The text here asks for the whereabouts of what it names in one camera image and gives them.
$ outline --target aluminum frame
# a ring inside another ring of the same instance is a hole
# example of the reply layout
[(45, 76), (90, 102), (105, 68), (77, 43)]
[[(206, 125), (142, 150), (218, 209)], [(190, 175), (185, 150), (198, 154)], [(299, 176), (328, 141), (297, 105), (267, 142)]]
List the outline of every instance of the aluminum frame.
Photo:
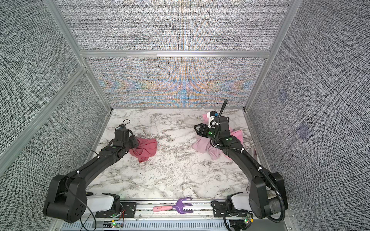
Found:
[[(99, 144), (99, 142), (100, 142), (100, 139), (101, 139), (101, 137), (103, 136), (103, 133), (104, 133), (104, 131), (105, 131), (105, 129), (106, 129), (106, 127), (107, 127), (107, 125), (108, 125), (108, 122), (109, 122), (109, 119), (111, 118), (112, 112), (113, 112), (113, 110), (112, 110), (112, 111), (110, 111), (110, 112), (108, 112), (108, 113), (105, 115), (104, 123), (103, 123), (103, 125), (101, 126), (101, 128), (100, 128), (100, 131), (99, 131), (98, 135), (96, 136), (95, 142), (94, 142), (94, 144), (92, 145), (91, 150), (94, 150), (94, 151), (96, 151), (96, 152), (97, 152), (96, 148), (98, 147), (98, 144)], [(89, 162), (93, 156), (94, 156), (94, 152), (93, 152), (93, 151), (90, 151), (89, 156), (86, 158), (85, 163)]]
[[(221, 109), (221, 106), (219, 107), (199, 107), (199, 108), (195, 108), (195, 107), (117, 107), (117, 108), (114, 108), (114, 109)], [(227, 107), (226, 109), (241, 109), (243, 110), (243, 107)]]
[(19, 135), (14, 142), (8, 147), (0, 156), (0, 176), (8, 169), (14, 162), (18, 155), (22, 152), (24, 147), (32, 139), (32, 137), (39, 131), (45, 121), (54, 112), (60, 102), (70, 92), (73, 86), (78, 82), (81, 76), (87, 71), (85, 67), (80, 67), (73, 76), (59, 89), (54, 97), (46, 104), (40, 113), (31, 121), (27, 128)]
[(276, 34), (276, 37), (274, 39), (274, 42), (272, 43), (271, 50), (270, 50), (270, 57), (265, 61), (265, 63), (262, 66), (261, 72), (258, 75), (257, 79), (255, 80), (251, 91), (249, 92), (247, 102), (245, 103), (244, 110), (249, 111), (254, 99), (257, 96), (257, 93), (259, 89), (262, 86), (262, 83), (266, 77), (266, 74), (268, 73), (276, 54), (285, 38), (285, 35), (294, 19), (294, 16), (296, 15), (299, 6), (301, 5), (302, 0), (292, 0), (292, 2), (289, 5), (289, 8), (287, 9), (284, 19), (280, 25), (280, 28)]
[(261, 164), (265, 168), (267, 168), (268, 170), (271, 170), (270, 169), (270, 166), (269, 166), (269, 163), (267, 162), (266, 156), (263, 153), (263, 149), (262, 149), (261, 143), (258, 140), (257, 133), (254, 130), (254, 127), (253, 127), (253, 124), (252, 124), (252, 122), (251, 122), (251, 120), (249, 118), (249, 115), (248, 115), (247, 112), (243, 112), (243, 114), (244, 114), (245, 122), (247, 122), (247, 125), (248, 125), (248, 128), (249, 128), (249, 132), (250, 132), (250, 134), (252, 136), (253, 142), (254, 142), (255, 147), (257, 149), (257, 155), (259, 157), (259, 160), (260, 160)]
[(269, 51), (124, 51), (124, 50), (80, 50), (82, 57), (241, 57), (269, 58)]
[(109, 112), (112, 109), (112, 106), (106, 94), (104, 93), (103, 88), (101, 87), (95, 75), (93, 74), (93, 71), (90, 69), (85, 59), (81, 56), (80, 46), (78, 45), (76, 39), (72, 34), (72, 31), (70, 30), (67, 22), (65, 21), (64, 16), (62, 15), (62, 12), (58, 7), (58, 4), (55, 2), (55, 0), (44, 0), (44, 4), (48, 8), (50, 14), (52, 15), (54, 21), (56, 22), (57, 26), (62, 32), (64, 38), (66, 39), (68, 45), (70, 46), (72, 52), (76, 56), (80, 65), (88, 69), (87, 78), (89, 79), (89, 82), (92, 85), (94, 91), (98, 95), (101, 103), (104, 105), (106, 111)]

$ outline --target textured gray wall panel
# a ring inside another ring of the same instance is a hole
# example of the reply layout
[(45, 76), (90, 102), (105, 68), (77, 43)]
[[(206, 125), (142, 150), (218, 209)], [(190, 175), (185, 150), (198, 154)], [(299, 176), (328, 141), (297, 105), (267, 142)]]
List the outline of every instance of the textured gray wall panel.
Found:
[(262, 58), (93, 58), (109, 101), (120, 107), (242, 107)]
[(250, 110), (301, 230), (369, 230), (370, 5), (305, 0)]
[(48, 229), (43, 207), (50, 180), (84, 164), (105, 115), (84, 75), (0, 178), (1, 231)]
[(43, 1), (0, 2), (0, 155), (79, 68)]
[(270, 50), (289, 0), (57, 0), (82, 49)]

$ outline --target metal vent grille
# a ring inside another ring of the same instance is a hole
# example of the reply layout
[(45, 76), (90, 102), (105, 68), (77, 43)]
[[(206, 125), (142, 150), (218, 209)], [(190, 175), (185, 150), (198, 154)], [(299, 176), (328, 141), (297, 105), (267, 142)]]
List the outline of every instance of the metal vent grille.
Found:
[(242, 107), (263, 58), (87, 58), (114, 108)]
[(290, 0), (57, 0), (80, 47), (270, 50)]
[[(87, 221), (85, 224), (86, 228), (94, 228), (94, 221)], [(80, 221), (76, 221), (73, 224), (63, 223), (61, 231), (74, 231), (80, 230), (82, 227)], [(115, 228), (104, 228), (103, 230), (118, 230)], [(208, 231), (219, 231), (226, 230), (226, 227), (222, 220), (215, 221), (136, 221), (128, 220), (124, 221), (121, 230), (208, 230)]]

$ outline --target red cloth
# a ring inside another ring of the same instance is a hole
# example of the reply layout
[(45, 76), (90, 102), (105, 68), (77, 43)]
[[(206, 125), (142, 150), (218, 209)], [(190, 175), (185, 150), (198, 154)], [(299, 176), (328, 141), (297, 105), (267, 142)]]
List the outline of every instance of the red cloth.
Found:
[(131, 155), (139, 159), (139, 163), (147, 161), (149, 157), (154, 156), (157, 152), (157, 141), (155, 139), (136, 138), (139, 142), (137, 148), (130, 149)]

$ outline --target pink cloth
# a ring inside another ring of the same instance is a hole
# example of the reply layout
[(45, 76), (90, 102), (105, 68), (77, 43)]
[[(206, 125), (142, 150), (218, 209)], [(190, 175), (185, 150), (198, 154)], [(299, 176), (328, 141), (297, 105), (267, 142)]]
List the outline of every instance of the pink cloth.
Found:
[[(203, 119), (204, 119), (203, 123), (208, 124), (207, 114), (203, 114)], [(240, 142), (243, 143), (243, 131), (242, 130), (233, 131), (231, 128), (229, 129), (230, 129), (230, 134), (238, 138)], [(196, 135), (196, 142), (192, 145), (192, 147), (193, 149), (195, 149), (197, 152), (200, 152), (200, 153), (208, 152), (212, 160), (217, 160), (222, 155), (225, 155), (223, 151), (221, 151), (220, 149), (212, 147), (212, 145), (209, 143), (210, 140), (211, 140), (210, 138), (201, 137), (201, 136)]]
[(154, 156), (157, 152), (157, 141), (155, 139), (137, 138), (139, 145), (137, 148), (130, 149), (131, 155), (139, 159), (139, 163), (147, 161), (149, 157)]

